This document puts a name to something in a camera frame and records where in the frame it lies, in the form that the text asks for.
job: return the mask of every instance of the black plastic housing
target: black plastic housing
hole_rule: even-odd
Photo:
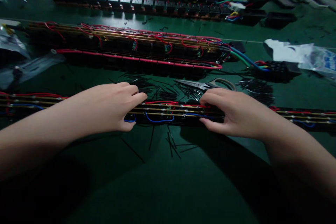
[[[267,17],[264,10],[259,9],[242,9],[239,14],[242,16],[238,22],[242,25],[255,26],[263,18]]]
[[[273,29],[282,29],[297,18],[293,13],[269,12],[265,20],[265,26]]]

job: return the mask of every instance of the green wire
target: green wire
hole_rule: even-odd
[[[231,54],[233,54],[234,56],[236,56],[238,59],[240,59],[247,67],[250,67],[251,64],[249,64],[243,57],[241,57],[239,54],[230,51]]]

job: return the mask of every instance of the clear plastic bag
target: clear plastic bag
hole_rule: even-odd
[[[323,47],[314,46],[311,54],[303,56],[303,62],[298,67],[313,70],[336,81],[336,54]]]
[[[65,61],[63,55],[49,52],[42,57],[2,68],[0,70],[0,88],[7,89],[16,78],[18,78],[18,83],[27,81],[49,67],[63,61]]]

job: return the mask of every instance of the green table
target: green table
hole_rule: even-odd
[[[27,0],[17,8],[18,0],[0,5],[0,18],[26,24],[27,20],[79,22],[130,27],[190,35],[214,36],[224,42],[244,42],[253,60],[268,60],[265,39],[293,44],[315,43],[336,50],[335,14],[301,4],[294,10],[298,21],[282,30],[241,26],[231,23],[190,21],[55,6],[52,0]],[[282,11],[275,4],[266,12]],[[241,72],[244,65],[225,63],[223,70]],[[80,92],[113,81],[123,81],[123,72],[58,64],[21,84],[21,92],[55,90],[59,94]],[[153,80],[173,83],[169,77]],[[215,77],[233,83],[238,75],[214,72]],[[289,84],[274,84],[276,106],[336,109],[335,89],[331,82],[303,74]],[[11,122],[1,118],[2,127]],[[15,218],[64,223],[275,223],[290,219],[263,144],[251,139],[226,138],[205,128],[171,126],[170,130],[181,159],[166,140],[167,126],[156,126],[149,150],[153,126],[135,126],[129,133],[106,133],[81,139],[57,155],[25,190],[15,198]],[[336,155],[336,141],[328,133],[312,134],[328,151]],[[131,146],[144,162],[125,144]]]

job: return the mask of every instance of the wiring harness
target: wiring harness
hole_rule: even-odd
[[[7,116],[27,116],[51,107],[67,99],[51,93],[7,94],[0,92],[0,114]],[[312,109],[292,109],[269,107],[275,113],[308,131],[336,131],[336,111]],[[197,102],[146,101],[132,109],[125,121],[139,124],[171,124],[181,126],[203,126],[199,118],[209,118],[222,123],[224,113],[213,106],[202,106]]]

